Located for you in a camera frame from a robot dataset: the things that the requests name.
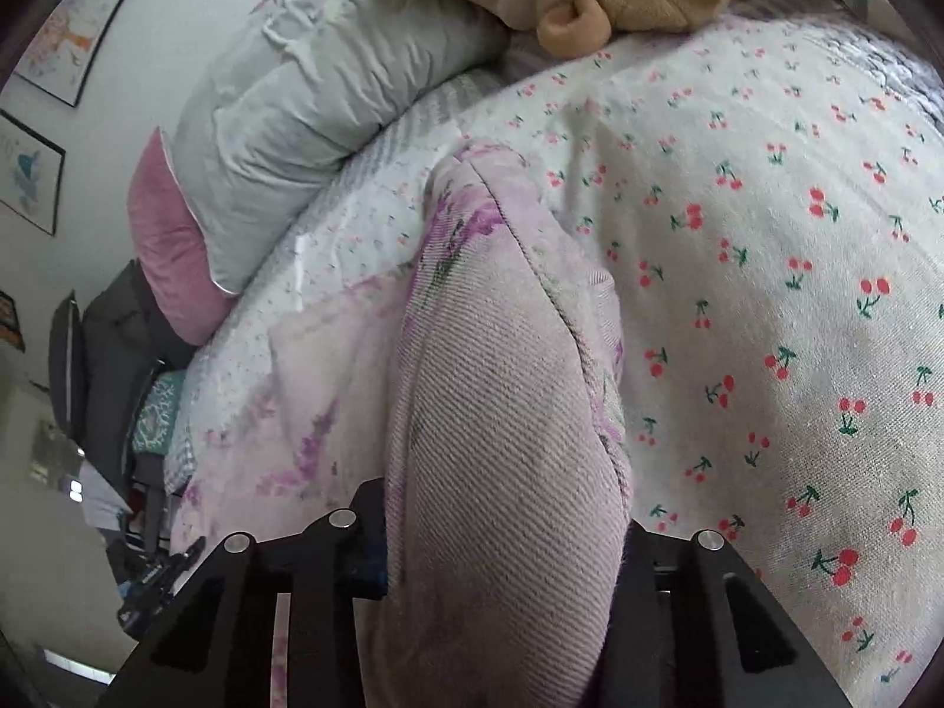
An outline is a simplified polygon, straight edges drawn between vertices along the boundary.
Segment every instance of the teal patterned pillow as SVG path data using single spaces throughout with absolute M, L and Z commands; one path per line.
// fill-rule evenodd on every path
M 135 452 L 166 455 L 170 450 L 185 375 L 186 370 L 161 373 L 154 381 L 134 425 L 131 447 Z

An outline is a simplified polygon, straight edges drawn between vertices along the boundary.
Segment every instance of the framed poster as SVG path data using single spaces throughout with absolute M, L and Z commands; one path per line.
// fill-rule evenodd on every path
M 78 106 L 88 70 L 124 0 L 63 0 L 33 37 L 15 73 Z
M 16 304 L 6 293 L 0 293 L 0 340 L 12 343 L 20 351 L 27 349 L 22 342 L 20 318 L 16 315 Z
M 0 202 L 55 236 L 65 151 L 0 111 Z

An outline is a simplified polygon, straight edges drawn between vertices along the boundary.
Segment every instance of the pink pillow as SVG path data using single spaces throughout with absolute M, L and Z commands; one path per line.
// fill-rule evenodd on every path
M 131 238 L 154 298 L 183 340 L 202 346 L 235 298 L 209 278 L 206 243 L 173 177 L 163 134 L 155 128 L 127 195 Z

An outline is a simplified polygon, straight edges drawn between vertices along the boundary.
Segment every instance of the plush toy ear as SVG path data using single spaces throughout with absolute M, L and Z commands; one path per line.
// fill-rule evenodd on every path
M 610 41 L 612 25 L 596 0 L 555 5 L 537 24 L 537 41 L 555 58 L 580 58 Z

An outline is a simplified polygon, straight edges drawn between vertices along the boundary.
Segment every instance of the metal bolt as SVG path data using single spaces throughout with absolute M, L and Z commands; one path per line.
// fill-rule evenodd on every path
M 225 540 L 225 543 L 223 543 L 223 548 L 229 553 L 242 553 L 249 548 L 249 536 L 242 532 L 230 535 L 230 537 Z
M 721 546 L 724 546 L 724 538 L 714 529 L 703 529 L 702 532 L 699 532 L 699 545 L 709 551 L 717 551 Z
M 351 509 L 338 509 L 327 518 L 332 527 L 347 529 L 357 521 L 357 515 Z

